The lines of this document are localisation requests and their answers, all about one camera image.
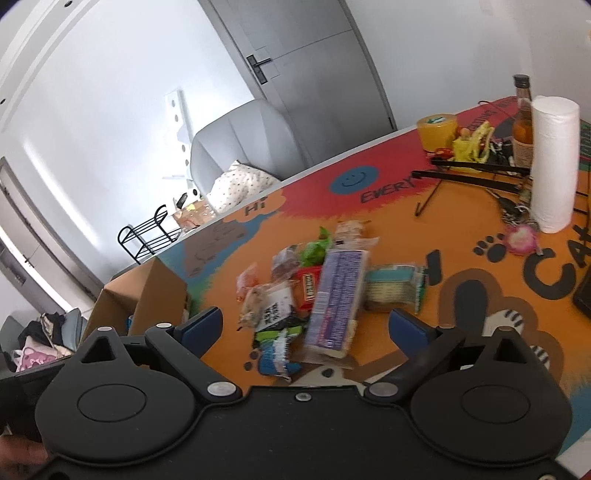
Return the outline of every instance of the cardboard box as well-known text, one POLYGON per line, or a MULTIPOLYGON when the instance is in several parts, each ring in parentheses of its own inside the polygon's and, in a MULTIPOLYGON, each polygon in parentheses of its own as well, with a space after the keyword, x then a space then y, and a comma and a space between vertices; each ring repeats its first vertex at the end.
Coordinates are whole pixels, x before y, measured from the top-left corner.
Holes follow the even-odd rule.
POLYGON ((82 340, 96 328, 113 327, 125 335, 125 324, 134 315, 128 335, 141 335, 161 322, 179 325, 187 296, 187 284, 157 257, 135 267, 105 285, 90 314, 82 340))

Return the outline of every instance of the red snack package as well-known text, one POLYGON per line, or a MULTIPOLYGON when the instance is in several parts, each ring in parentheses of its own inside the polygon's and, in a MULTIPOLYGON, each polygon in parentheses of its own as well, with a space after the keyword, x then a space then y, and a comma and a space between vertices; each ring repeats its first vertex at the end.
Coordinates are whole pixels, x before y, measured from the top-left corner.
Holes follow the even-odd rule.
POLYGON ((295 288, 295 301, 300 310, 310 311, 314 306, 318 279, 322 266, 301 268, 295 272, 297 285, 295 288))

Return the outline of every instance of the polka dot pillow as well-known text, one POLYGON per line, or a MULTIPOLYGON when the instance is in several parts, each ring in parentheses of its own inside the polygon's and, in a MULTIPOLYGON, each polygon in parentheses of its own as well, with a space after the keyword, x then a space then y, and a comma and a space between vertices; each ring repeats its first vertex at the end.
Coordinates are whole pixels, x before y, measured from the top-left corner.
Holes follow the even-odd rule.
POLYGON ((227 212, 244 200, 279 183, 272 175, 236 160, 213 183, 207 195, 209 205, 217 212, 227 212))

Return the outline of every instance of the blue gripper pad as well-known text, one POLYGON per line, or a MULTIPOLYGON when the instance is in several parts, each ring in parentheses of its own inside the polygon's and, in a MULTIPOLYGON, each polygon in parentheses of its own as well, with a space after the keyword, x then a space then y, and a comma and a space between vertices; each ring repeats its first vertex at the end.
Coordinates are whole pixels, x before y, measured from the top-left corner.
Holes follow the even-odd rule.
POLYGON ((420 349, 437 338, 435 328, 403 309, 394 309, 390 312, 388 331, 390 339, 408 358, 416 355, 420 349))
POLYGON ((222 335, 223 315, 217 307, 204 310, 174 329, 173 338, 201 358, 222 335))

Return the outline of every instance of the black metal rack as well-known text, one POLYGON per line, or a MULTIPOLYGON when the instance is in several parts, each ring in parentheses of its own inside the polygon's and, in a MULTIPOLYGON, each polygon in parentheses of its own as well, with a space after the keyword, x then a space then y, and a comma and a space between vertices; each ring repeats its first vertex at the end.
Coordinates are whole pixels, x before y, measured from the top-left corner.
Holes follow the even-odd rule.
POLYGON ((166 205, 161 205, 154 212, 154 216, 150 220, 146 220, 137 226, 124 226, 117 235, 117 241, 119 245, 129 254, 134 261, 140 265, 142 260, 147 260, 152 255, 155 255, 160 250, 166 248, 170 244, 174 243, 181 236, 181 229, 177 228, 170 232, 167 232, 162 227, 162 222, 168 216, 166 205), (160 229, 163 233, 150 240, 144 240, 142 235, 150 232, 153 229, 160 229), (137 240, 141 243, 141 247, 135 253, 135 255, 125 246, 126 243, 132 240, 137 240))

